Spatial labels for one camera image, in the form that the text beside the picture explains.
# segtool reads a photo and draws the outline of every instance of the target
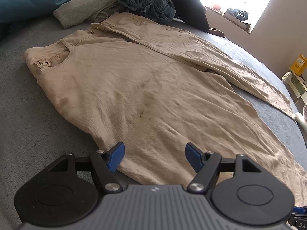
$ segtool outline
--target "gray folded garment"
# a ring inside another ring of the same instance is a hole
[[[111,10],[109,13],[106,11],[114,8],[117,1],[118,0],[70,0],[53,11],[53,15],[60,21],[63,28],[68,28],[70,26],[82,23],[88,17],[95,19],[95,22],[97,22],[99,15],[102,18],[104,18],[106,15],[112,15],[110,13]]]

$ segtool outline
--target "beige pants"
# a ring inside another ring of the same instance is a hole
[[[126,152],[119,170],[140,183],[186,186],[195,175],[185,159],[185,145],[192,142],[202,151],[228,158],[246,153],[291,189],[296,205],[304,205],[307,175],[293,155],[224,77],[195,68],[203,67],[207,59],[227,64],[224,72],[239,72],[233,60],[186,31],[124,15],[115,14],[99,24],[99,30],[78,30],[50,46],[25,52],[28,67],[57,111],[91,134],[102,150],[123,141]],[[132,42],[105,37],[101,29]],[[152,42],[144,39],[150,30],[160,36],[166,30],[165,36],[177,41],[165,49],[154,35]],[[185,56],[175,54],[177,45],[186,47]],[[242,70],[243,78],[247,71]],[[241,84],[257,78],[254,73],[247,81],[236,75]],[[257,84],[266,85],[261,79]],[[270,97],[267,90],[248,89]],[[222,179],[230,176],[224,174]]]

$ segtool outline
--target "yellow box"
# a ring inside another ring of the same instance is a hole
[[[296,62],[291,66],[291,69],[296,73],[297,76],[300,76],[304,69],[307,66],[307,59],[300,54]]]

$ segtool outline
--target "seam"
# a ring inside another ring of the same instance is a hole
[[[61,64],[58,64],[58,65],[55,66],[55,67],[51,67],[49,70],[47,70],[47,71],[45,71],[45,72],[42,72],[42,73],[38,76],[38,79],[37,79],[37,83],[38,83],[38,84],[39,84],[41,78],[42,78],[45,74],[47,74],[47,73],[49,73],[49,72],[55,70],[55,69],[58,68],[59,66],[64,65],[67,61],[70,60],[70,58],[73,56],[74,49],[73,49],[73,48],[69,48],[69,47],[68,47],[68,49],[69,49],[69,55],[67,56],[67,58],[66,58]]]

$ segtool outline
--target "gray blanket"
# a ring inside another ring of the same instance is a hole
[[[212,42],[290,98],[283,83],[242,48],[179,22],[172,25],[185,27]],[[0,42],[0,229],[15,229],[20,224],[13,206],[14,195],[38,171],[62,153],[87,156],[98,149],[90,135],[67,122],[54,109],[22,59],[23,52],[30,47],[52,44],[87,27],[88,23],[84,23],[64,30],[56,18],[48,16],[25,23]],[[307,150],[296,123],[254,96],[236,87],[234,90],[254,105],[259,116],[306,169]],[[89,178],[88,174],[79,175]],[[116,176],[123,185],[136,183],[119,172]]]

